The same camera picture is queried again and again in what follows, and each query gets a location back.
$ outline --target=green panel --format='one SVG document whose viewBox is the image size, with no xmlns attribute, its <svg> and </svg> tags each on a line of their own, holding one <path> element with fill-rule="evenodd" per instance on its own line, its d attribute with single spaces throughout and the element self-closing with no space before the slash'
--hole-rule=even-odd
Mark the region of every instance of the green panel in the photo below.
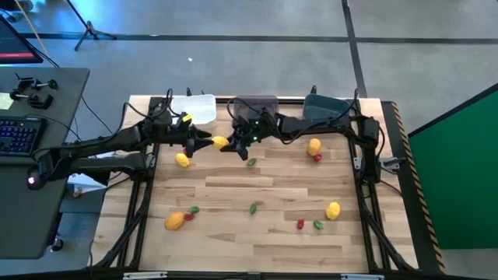
<svg viewBox="0 0 498 280">
<path fill-rule="evenodd" d="M 498 93 L 410 138 L 441 249 L 498 248 Z"/>
</svg>

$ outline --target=wooden table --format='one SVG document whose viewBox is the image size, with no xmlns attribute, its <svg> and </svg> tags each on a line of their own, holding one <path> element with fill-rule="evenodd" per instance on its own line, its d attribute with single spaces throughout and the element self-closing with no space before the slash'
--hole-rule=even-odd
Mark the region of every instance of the wooden table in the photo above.
<svg viewBox="0 0 498 280">
<path fill-rule="evenodd" d="M 146 113 L 150 96 L 131 96 L 130 103 Z M 360 100 L 362 113 L 384 123 L 378 99 Z M 302 105 L 281 105 L 279 111 L 300 116 Z M 128 110 L 124 125 L 140 121 Z M 228 136 L 231 119 L 219 105 L 214 135 Z M 315 163 L 306 154 L 310 136 L 283 145 L 275 138 L 249 148 L 258 161 L 246 167 L 236 153 L 221 153 L 208 147 L 194 154 L 191 166 L 179 167 L 174 156 L 179 146 L 160 147 L 152 200 L 143 241 L 141 270 L 168 271 L 279 271 L 367 272 L 358 201 L 353 182 L 347 139 L 342 135 L 319 135 L 323 159 Z M 389 157 L 386 139 L 382 157 Z M 396 187 L 398 178 L 382 173 Z M 93 243 L 93 257 L 100 260 L 121 234 L 131 193 L 131 182 L 106 194 Z M 383 184 L 377 185 L 384 231 L 407 262 L 417 267 L 403 199 Z M 325 218 L 331 201 L 341 205 L 335 221 Z M 252 203 L 258 205 L 249 214 Z M 201 211 L 176 232 L 164 229 L 171 212 L 185 212 L 192 205 Z M 296 221 L 305 219 L 304 229 Z M 324 223 L 324 230 L 313 221 Z M 135 236 L 131 238 L 128 259 Z M 372 233 L 378 264 L 378 242 Z"/>
</svg>

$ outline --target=gray floor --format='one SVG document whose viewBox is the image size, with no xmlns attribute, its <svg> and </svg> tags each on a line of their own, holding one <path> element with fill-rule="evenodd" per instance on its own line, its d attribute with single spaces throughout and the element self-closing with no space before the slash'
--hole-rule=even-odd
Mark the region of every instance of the gray floor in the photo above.
<svg viewBox="0 0 498 280">
<path fill-rule="evenodd" d="M 347 36 L 341 0 L 73 0 L 97 29 L 121 34 Z M 497 38 L 495 0 L 350 0 L 358 37 Z M 82 25 L 64 0 L 36 1 L 41 33 L 75 33 Z M 24 19 L 15 28 L 30 32 Z M 356 79 L 348 43 L 44 40 L 61 66 L 87 67 L 89 105 L 115 128 L 132 94 L 184 93 L 352 96 Z M 412 131 L 498 82 L 498 45 L 359 44 L 368 97 L 395 101 Z M 85 107 L 83 138 L 106 134 Z M 64 252 L 38 261 L 0 261 L 0 274 L 81 268 L 94 215 L 68 217 Z M 454 275 L 498 278 L 497 250 L 445 250 Z"/>
</svg>

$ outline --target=black keyboard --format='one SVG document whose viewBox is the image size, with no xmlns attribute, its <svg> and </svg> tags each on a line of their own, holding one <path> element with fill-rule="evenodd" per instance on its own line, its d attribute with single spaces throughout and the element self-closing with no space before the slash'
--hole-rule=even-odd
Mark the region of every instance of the black keyboard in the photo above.
<svg viewBox="0 0 498 280">
<path fill-rule="evenodd" d="M 47 120 L 0 116 L 0 156 L 30 156 L 37 149 Z"/>
</svg>

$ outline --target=desk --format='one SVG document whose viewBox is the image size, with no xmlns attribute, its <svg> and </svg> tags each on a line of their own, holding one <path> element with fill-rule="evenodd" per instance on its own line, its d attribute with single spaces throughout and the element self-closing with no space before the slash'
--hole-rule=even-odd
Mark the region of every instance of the desk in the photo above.
<svg viewBox="0 0 498 280">
<path fill-rule="evenodd" d="M 146 113 L 149 99 L 131 96 L 130 103 Z M 387 135 L 390 128 L 385 125 L 381 102 L 365 99 L 360 106 L 363 114 L 379 120 Z M 300 116 L 302 105 L 280 105 L 279 110 Z M 141 119 L 129 110 L 124 124 Z M 227 136 L 231 131 L 226 106 L 219 105 L 217 125 L 211 132 Z M 182 148 L 161 145 L 139 269 L 367 272 L 348 142 L 342 135 L 319 135 L 323 159 L 315 163 L 305 152 L 309 138 L 287 146 L 267 138 L 251 146 L 249 157 L 258 159 L 254 167 L 246 167 L 236 153 L 206 148 L 196 152 L 191 166 L 183 169 L 174 162 Z M 388 138 L 382 156 L 392 156 Z M 395 175 L 383 172 L 382 177 L 399 187 Z M 131 189 L 132 183 L 126 182 L 106 194 L 92 249 L 95 262 L 124 228 Z M 382 184 L 377 185 L 377 194 L 386 235 L 417 268 L 403 198 Z M 324 216 L 330 201 L 342 208 L 335 221 Z M 253 216 L 248 212 L 252 203 L 258 204 Z M 185 212 L 192 205 L 201 209 L 193 221 L 176 232 L 164 229 L 163 220 L 170 212 Z M 301 231 L 296 230 L 297 219 L 306 219 Z M 323 221 L 323 231 L 314 229 L 314 220 Z M 379 264 L 378 242 L 372 236 Z M 126 263 L 134 243 L 132 236 Z"/>
<path fill-rule="evenodd" d="M 42 82 L 55 79 L 59 89 L 57 91 L 42 89 L 42 91 L 50 91 L 50 94 L 54 96 L 54 101 L 47 110 L 33 109 L 21 100 L 15 101 L 9 110 L 0 110 L 0 116 L 22 117 L 26 114 L 40 114 L 71 126 L 89 76 L 89 69 L 0 68 L 0 92 L 9 93 L 12 88 L 17 87 L 15 73 L 21 77 L 33 76 Z M 39 147 L 60 145 L 67 135 L 67 128 L 48 121 Z M 2 180 L 0 183 L 0 258 L 41 257 L 53 229 L 66 180 L 47 183 L 38 191 L 29 190 L 26 187 L 26 164 L 32 163 L 33 161 L 28 158 L 2 157 L 0 159 Z"/>
</svg>

